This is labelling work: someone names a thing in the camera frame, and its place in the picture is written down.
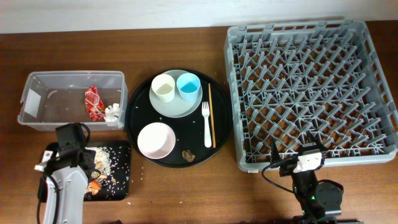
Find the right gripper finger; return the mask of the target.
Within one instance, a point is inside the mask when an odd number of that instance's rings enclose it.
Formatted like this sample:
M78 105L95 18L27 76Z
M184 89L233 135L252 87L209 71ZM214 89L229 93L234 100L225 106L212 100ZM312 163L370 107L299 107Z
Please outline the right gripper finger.
M279 164L279 162L280 162L280 156L276 146L276 142L275 139L272 139L270 167L271 168L276 167L277 164Z
M320 152L327 152L327 148L322 144L321 140L315 137L310 131L306 132L310 143L314 143L311 146L312 149L318 149Z

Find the orange carrot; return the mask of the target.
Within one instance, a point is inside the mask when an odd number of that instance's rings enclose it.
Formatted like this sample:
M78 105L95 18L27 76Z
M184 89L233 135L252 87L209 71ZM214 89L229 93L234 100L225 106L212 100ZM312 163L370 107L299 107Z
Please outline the orange carrot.
M100 184L99 182L97 182L96 180L90 182L90 183L88 184L88 186L89 186L90 188L92 188L92 189L95 189L95 190L101 190L101 184Z

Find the red snack wrapper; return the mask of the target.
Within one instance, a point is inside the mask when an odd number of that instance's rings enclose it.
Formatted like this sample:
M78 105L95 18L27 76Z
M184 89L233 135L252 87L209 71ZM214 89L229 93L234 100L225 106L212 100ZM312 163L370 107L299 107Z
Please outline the red snack wrapper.
M85 90L85 106L92 121L104 121L105 107L95 85Z

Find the white tissue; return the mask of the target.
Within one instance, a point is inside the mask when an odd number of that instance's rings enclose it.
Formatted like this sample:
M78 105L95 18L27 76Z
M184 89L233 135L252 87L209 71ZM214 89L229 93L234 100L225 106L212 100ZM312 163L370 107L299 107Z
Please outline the white tissue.
M119 103L113 103L105 108L104 120L106 122L115 122L119 118Z

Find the brown food lump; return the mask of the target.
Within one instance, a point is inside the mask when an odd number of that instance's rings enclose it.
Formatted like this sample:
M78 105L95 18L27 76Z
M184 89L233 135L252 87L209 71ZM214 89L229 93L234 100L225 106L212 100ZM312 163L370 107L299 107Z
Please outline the brown food lump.
M188 162L193 162L196 158L196 156L191 153L190 150L182 151L182 157Z

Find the pink bowl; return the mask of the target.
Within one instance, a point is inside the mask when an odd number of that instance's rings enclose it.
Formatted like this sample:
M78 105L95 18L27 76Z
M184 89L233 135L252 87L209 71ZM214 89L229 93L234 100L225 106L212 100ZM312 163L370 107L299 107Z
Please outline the pink bowl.
M164 123L151 123L145 126L137 137L139 151L149 159L167 157L176 144L175 133Z

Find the white cup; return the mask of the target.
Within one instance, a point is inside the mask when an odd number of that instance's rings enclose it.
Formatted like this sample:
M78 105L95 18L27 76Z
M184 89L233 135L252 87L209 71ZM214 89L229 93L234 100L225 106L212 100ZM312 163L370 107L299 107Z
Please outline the white cup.
M164 103L171 102L175 96L175 80L168 74L157 75L151 83L152 91Z

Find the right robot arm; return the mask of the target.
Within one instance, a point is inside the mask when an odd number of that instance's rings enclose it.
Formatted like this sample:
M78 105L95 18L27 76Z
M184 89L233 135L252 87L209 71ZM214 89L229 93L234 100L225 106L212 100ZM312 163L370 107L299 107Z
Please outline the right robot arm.
M295 195L302 208L302 216L295 217L297 223L336 223L341 215L344 188L341 184L319 180L315 171L323 167L328 149L310 131L306 132L308 143L298 148L298 153L281 159L275 141L272 141L271 161L261 175L270 184ZM279 168L281 177L292 178L289 190L265 176L267 169Z

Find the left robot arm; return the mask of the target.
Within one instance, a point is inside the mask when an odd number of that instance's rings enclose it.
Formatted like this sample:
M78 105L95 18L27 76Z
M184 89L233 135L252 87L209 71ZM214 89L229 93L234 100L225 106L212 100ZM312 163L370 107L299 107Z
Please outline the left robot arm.
M93 180L95 151L80 148L77 155L59 156L59 146L51 143L35 170L40 177L38 200L45 204L44 223L81 223L83 199Z

